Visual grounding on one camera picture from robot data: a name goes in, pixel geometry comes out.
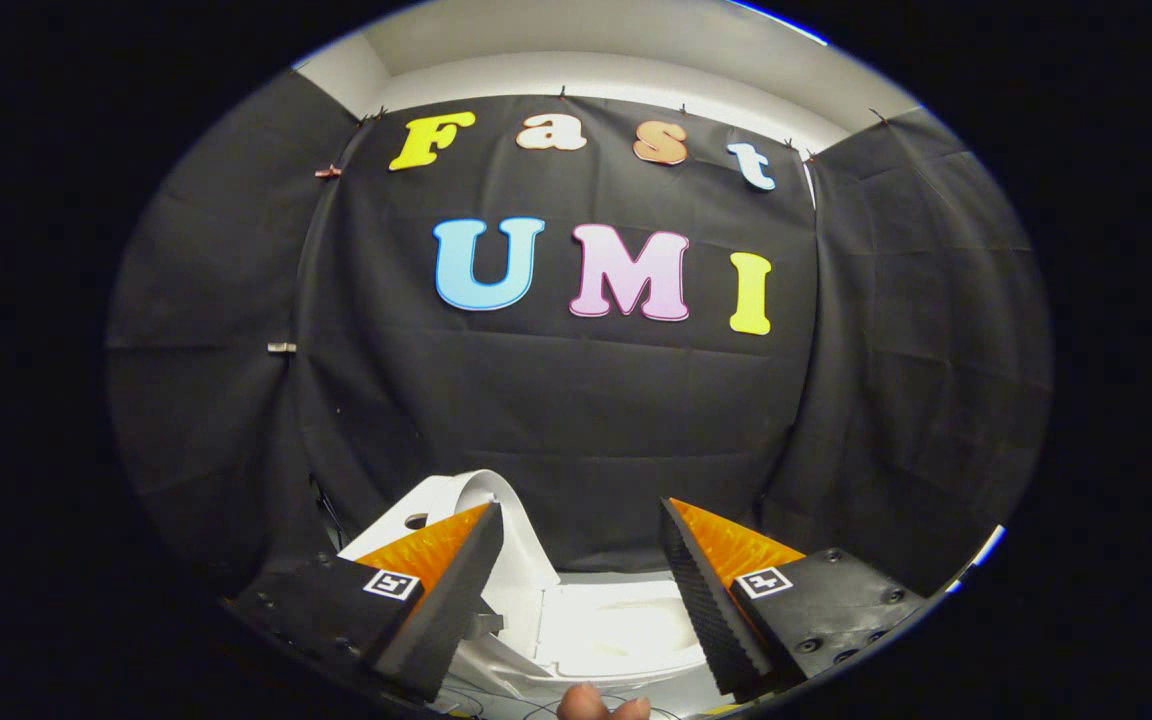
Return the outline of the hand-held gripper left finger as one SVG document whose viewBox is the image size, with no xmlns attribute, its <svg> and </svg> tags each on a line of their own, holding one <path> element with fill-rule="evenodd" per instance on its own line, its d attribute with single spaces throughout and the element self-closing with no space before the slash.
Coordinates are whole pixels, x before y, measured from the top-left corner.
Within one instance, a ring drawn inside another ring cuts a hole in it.
<svg viewBox="0 0 1152 720">
<path fill-rule="evenodd" d="M 339 683 L 434 702 L 502 546 L 499 503 L 480 503 L 361 559 L 262 575 L 229 605 Z"/>
</svg>

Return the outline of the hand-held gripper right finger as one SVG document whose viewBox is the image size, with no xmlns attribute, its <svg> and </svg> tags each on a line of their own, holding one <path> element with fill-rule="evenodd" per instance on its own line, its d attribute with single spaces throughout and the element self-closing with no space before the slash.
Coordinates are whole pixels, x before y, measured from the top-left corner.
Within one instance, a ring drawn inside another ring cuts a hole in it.
<svg viewBox="0 0 1152 720">
<path fill-rule="evenodd" d="M 753 702 L 812 682 L 910 623 L 925 596 L 854 553 L 804 553 L 660 500 L 659 541 L 718 691 Z"/>
</svg>

